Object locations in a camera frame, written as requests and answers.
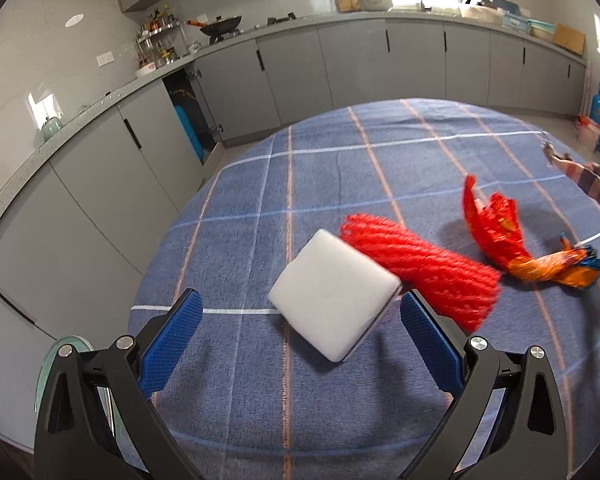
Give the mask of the blue cylinder under counter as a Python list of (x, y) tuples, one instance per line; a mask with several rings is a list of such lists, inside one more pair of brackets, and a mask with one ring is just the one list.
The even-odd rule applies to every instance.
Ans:
[(196, 153), (198, 159), (202, 162), (204, 160), (204, 148), (202, 147), (202, 145), (200, 144), (200, 141), (198, 140), (198, 136), (197, 136), (197, 133), (194, 129), (192, 122), (190, 121), (186, 111), (184, 110), (183, 107), (181, 107), (181, 105), (175, 105), (174, 110), (176, 111), (176, 114), (178, 115), (178, 119), (180, 120), (180, 122), (185, 130), (185, 133), (186, 133), (187, 139), (189, 140), (189, 143), (192, 144), (194, 152)]

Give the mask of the green basin stack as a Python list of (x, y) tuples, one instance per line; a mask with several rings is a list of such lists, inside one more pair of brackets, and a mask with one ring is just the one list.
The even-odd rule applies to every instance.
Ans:
[(552, 44), (554, 42), (557, 26), (538, 20), (529, 20), (529, 34), (539, 40), (543, 40)]

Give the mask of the metal spice rack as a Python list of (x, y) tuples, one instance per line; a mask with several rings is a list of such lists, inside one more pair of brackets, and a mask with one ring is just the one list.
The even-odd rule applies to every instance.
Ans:
[(152, 10), (140, 25), (135, 44), (140, 70), (149, 65), (165, 66), (188, 53), (182, 23), (167, 4)]

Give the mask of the plaid cloth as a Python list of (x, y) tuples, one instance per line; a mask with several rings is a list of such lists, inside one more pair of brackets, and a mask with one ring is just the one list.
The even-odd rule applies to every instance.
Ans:
[(543, 144), (543, 153), (552, 166), (600, 205), (600, 164), (597, 162), (580, 164), (573, 160), (568, 153), (558, 154), (550, 142)]

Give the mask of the blue plaid tablecloth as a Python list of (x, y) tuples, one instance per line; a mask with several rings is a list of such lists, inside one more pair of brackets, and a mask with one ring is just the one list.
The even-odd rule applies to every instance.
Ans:
[[(185, 206), (149, 263), (129, 320), (138, 332), (187, 287), (204, 316), (157, 411), (208, 479), (392, 479), (448, 407), (391, 307), (342, 364), (328, 362), (268, 301), (318, 230), (350, 214), (400, 222), (472, 260), (466, 174), (481, 197), (516, 200), (528, 251), (562, 236), (600, 255), (600, 205), (550, 166), (534, 125), (448, 101), (340, 108), (273, 134)], [(585, 290), (503, 276), (480, 334), (542, 347), (556, 375), (576, 472), (600, 444), (600, 279)]]

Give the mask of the white bowl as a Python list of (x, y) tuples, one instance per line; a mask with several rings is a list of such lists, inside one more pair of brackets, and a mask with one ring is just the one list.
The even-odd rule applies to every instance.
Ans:
[(139, 68), (136, 72), (135, 72), (135, 77), (136, 78), (142, 78), (145, 77), (146, 75), (154, 72), (156, 70), (156, 66), (154, 63), (150, 63), (147, 64), (141, 68)]

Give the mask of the black wok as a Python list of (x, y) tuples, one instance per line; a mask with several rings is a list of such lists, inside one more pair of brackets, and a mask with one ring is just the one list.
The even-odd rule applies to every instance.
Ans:
[(242, 17), (238, 15), (231, 18), (218, 16), (214, 21), (208, 23), (198, 20), (187, 20), (186, 24), (198, 28), (204, 35), (209, 37), (210, 44), (216, 44), (222, 41), (226, 35), (237, 32), (241, 22)]

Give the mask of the teal trash bin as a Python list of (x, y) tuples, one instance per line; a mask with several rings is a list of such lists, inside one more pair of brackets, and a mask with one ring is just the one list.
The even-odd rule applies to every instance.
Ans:
[(82, 336), (56, 340), (47, 351), (35, 386), (34, 442), (66, 437), (87, 438), (108, 452), (119, 452), (114, 410), (106, 384), (84, 370), (96, 356)]

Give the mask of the red mesh net bag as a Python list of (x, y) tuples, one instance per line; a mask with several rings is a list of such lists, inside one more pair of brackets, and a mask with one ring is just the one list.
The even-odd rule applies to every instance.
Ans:
[(441, 248), (384, 217), (350, 214), (340, 238), (416, 289), (438, 315), (475, 333), (498, 301), (501, 273)]

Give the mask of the green ceramic teapot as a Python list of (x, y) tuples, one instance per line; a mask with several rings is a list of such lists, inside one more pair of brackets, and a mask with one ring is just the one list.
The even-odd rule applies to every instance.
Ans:
[(57, 116), (47, 116), (41, 126), (43, 141), (48, 142), (56, 133), (62, 129), (62, 122)]

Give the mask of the white foam sponge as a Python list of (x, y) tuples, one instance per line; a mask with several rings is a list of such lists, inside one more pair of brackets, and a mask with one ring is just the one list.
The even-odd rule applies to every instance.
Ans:
[(345, 361), (402, 289), (400, 278), (326, 230), (286, 265), (268, 300), (326, 360)]

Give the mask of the grey lower cabinets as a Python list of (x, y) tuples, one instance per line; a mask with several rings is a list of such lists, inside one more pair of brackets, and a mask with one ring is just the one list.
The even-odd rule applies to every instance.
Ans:
[[(217, 44), (183, 66), (224, 143), (326, 113), (436, 100), (515, 118), (577, 113), (585, 66), (499, 27), (442, 16), (300, 22)], [(163, 76), (112, 92), (67, 128), (0, 217), (0, 342), (31, 360), (53, 336), (103, 344), (129, 326), (166, 231), (203, 188)], [(0, 436), (33, 441), (31, 365), (0, 361)]]

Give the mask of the pink white bucket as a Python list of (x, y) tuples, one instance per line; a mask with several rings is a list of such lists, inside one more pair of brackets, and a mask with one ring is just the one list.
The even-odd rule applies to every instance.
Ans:
[(595, 152), (600, 140), (600, 125), (585, 115), (578, 115), (574, 124), (577, 128), (577, 141), (588, 150)]

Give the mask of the blue storage container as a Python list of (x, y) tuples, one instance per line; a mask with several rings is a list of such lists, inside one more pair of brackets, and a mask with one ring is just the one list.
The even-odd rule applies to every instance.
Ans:
[(529, 20), (522, 15), (517, 3), (510, 0), (491, 0), (493, 5), (503, 12), (503, 25), (505, 27), (528, 32)]

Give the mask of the orange blue snack wrapper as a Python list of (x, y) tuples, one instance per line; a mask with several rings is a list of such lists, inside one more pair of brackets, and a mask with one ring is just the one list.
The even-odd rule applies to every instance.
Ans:
[(591, 245), (576, 247), (563, 235), (557, 252), (535, 258), (524, 244), (516, 200), (493, 193), (480, 203), (474, 194), (477, 177), (464, 181), (463, 214), (475, 242), (494, 266), (523, 282), (555, 282), (586, 289), (600, 277), (600, 257)]

